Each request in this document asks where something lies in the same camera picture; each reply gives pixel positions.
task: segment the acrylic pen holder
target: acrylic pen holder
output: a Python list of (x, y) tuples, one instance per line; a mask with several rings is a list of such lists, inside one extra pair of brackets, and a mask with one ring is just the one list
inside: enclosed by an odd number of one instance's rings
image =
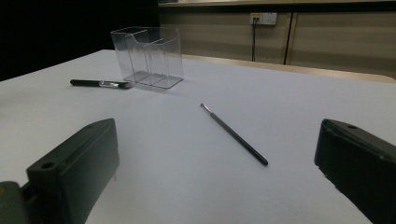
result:
[(163, 89), (183, 80), (178, 29), (128, 27), (111, 37), (124, 80)]

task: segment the cable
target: cable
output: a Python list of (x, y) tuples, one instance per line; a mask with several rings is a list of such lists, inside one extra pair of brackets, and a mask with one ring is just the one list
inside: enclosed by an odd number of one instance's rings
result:
[(252, 46), (251, 46), (251, 61), (256, 62), (256, 26), (259, 18), (253, 18), (253, 35), (252, 35)]

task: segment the black plastic device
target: black plastic device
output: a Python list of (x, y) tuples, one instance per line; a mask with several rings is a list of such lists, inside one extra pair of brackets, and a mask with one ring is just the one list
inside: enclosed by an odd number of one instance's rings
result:
[(114, 119), (92, 123), (31, 165), (21, 189), (0, 183), (0, 223), (85, 223), (119, 164)]
[(396, 147), (344, 122), (321, 123), (315, 164), (373, 223), (396, 223)]

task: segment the white table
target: white table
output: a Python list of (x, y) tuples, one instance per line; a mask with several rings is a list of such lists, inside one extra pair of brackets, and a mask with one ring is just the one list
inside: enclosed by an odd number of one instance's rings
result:
[(187, 59), (183, 66), (185, 80), (168, 91), (69, 84), (121, 80), (112, 50), (0, 82), (0, 181), (23, 185), (34, 161), (85, 125), (114, 118), (118, 179), (87, 223), (369, 223), (314, 164), (318, 132), (323, 119), (336, 119), (396, 145), (394, 84)]

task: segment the wall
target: wall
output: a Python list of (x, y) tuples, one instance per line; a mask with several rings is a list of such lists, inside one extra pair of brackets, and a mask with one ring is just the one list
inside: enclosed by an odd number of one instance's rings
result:
[[(257, 62), (283, 64), (290, 15), (258, 27)], [(185, 54), (251, 59), (248, 13), (162, 13), (160, 22), (180, 28)], [(287, 64), (396, 78), (396, 12), (293, 13), (293, 24)]]

